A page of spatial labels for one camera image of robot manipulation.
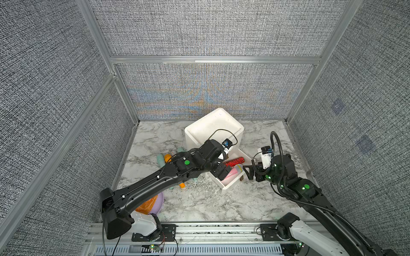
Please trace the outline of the pink microphone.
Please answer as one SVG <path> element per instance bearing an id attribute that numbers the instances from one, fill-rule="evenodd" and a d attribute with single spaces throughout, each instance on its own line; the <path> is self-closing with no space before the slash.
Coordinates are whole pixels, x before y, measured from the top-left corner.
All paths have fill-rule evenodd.
<path id="1" fill-rule="evenodd" d="M 243 165 L 238 164 L 232 168 L 232 170 L 229 172 L 229 174 L 226 176 L 226 178 L 223 181 L 229 183 L 233 179 L 235 179 L 237 176 L 241 175 L 242 172 L 243 172 Z"/>

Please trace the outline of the glittery red microphone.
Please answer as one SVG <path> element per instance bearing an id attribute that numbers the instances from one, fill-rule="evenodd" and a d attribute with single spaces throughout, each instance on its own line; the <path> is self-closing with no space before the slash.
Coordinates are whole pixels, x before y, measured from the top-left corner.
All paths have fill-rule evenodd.
<path id="1" fill-rule="evenodd" d="M 225 162 L 225 165 L 230 166 L 230 167 L 234 167 L 238 164 L 243 164 L 244 162 L 245 162 L 245 159 L 243 157 L 238 157 L 236 159 L 232 159 L 232 160 L 229 160 L 229 161 Z"/>

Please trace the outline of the white bottom drawer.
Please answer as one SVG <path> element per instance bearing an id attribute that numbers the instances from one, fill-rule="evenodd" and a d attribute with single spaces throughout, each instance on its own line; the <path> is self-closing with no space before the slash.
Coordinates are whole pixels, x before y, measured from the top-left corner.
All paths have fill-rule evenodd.
<path id="1" fill-rule="evenodd" d="M 246 176 L 244 166 L 252 165 L 251 158 L 240 149 L 234 149 L 229 152 L 228 159 L 225 162 L 232 162 L 232 170 L 224 180 L 219 180 L 217 177 L 208 172 L 208 177 L 221 189 L 222 194 L 226 194 L 229 189 L 232 189 L 241 178 Z"/>

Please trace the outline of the mint green microphone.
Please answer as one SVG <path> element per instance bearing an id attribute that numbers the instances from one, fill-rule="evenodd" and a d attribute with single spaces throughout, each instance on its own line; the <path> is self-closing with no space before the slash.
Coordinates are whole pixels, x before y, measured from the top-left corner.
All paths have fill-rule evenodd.
<path id="1" fill-rule="evenodd" d="M 186 151 L 186 149 L 185 149 L 184 147 L 178 147 L 178 148 L 177 148 L 177 152 L 178 152 L 178 153 L 180 153 L 180 152 L 185 152 L 185 151 Z M 197 182 L 198 182 L 198 179 L 197 179 L 197 178 L 193 178 L 192 180 L 193 180 L 194 183 L 197 183 Z"/>
<path id="2" fill-rule="evenodd" d="M 159 166 L 160 168 L 162 168 L 162 167 L 165 166 L 166 162 L 165 162 L 165 159 L 164 159 L 164 155 L 162 155 L 162 154 L 157 154 L 157 163 L 158 163 L 158 166 Z"/>

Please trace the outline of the orange microphone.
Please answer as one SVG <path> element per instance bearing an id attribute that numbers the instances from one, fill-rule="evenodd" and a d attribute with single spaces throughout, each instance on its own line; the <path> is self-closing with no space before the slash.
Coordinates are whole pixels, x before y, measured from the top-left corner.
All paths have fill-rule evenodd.
<path id="1" fill-rule="evenodd" d="M 169 162 L 171 161 L 172 156 L 173 156 L 173 154 L 166 154 L 166 155 L 164 156 L 164 161 L 165 161 L 165 163 L 169 163 Z M 179 187 L 180 187 L 180 189 L 185 189 L 185 188 L 186 188 L 186 185 L 185 185 L 185 183 L 180 183 L 180 184 L 179 184 Z"/>

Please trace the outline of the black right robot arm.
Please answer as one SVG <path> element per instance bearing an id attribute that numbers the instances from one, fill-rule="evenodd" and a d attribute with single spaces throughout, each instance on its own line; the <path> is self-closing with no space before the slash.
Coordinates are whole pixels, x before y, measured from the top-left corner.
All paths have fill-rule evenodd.
<path id="1" fill-rule="evenodd" d="M 289 154 L 270 157 L 270 164 L 252 161 L 244 167 L 246 175 L 258 182 L 267 181 L 275 193 L 296 203 L 310 213 L 333 236 L 320 238 L 308 230 L 296 215 L 287 213 L 277 221 L 276 235 L 282 240 L 295 239 L 321 255 L 394 256 L 392 249 L 383 249 L 341 215 L 312 181 L 301 178 Z"/>

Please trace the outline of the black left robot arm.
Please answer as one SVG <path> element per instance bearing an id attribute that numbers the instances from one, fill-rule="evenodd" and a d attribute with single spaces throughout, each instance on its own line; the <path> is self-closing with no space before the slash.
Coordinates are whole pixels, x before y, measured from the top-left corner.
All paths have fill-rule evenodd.
<path id="1" fill-rule="evenodd" d="M 108 240 L 113 240 L 129 231 L 153 240 L 162 233 L 162 225 L 156 214 L 143 214 L 136 209 L 161 192 L 203 173 L 210 172 L 224 180 L 231 172 L 227 160 L 233 143 L 208 139 L 199 148 L 175 154 L 168 163 L 146 178 L 123 189 L 103 189 L 99 194 L 102 230 Z"/>

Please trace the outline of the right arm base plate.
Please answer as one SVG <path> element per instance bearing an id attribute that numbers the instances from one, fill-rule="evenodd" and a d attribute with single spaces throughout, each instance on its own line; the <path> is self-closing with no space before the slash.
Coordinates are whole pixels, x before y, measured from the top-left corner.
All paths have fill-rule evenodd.
<path id="1" fill-rule="evenodd" d="M 260 224 L 259 230 L 264 242 L 281 241 L 278 236 L 277 224 Z"/>

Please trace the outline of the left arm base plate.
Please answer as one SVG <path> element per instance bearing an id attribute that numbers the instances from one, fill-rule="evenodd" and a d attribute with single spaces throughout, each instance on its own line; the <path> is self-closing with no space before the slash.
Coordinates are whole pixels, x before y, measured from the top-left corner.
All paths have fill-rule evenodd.
<path id="1" fill-rule="evenodd" d="M 175 224 L 164 224 L 161 229 L 157 229 L 152 234 L 148 236 L 143 236 L 142 234 L 133 233 L 131 241 L 132 242 L 173 242 L 176 237 Z"/>

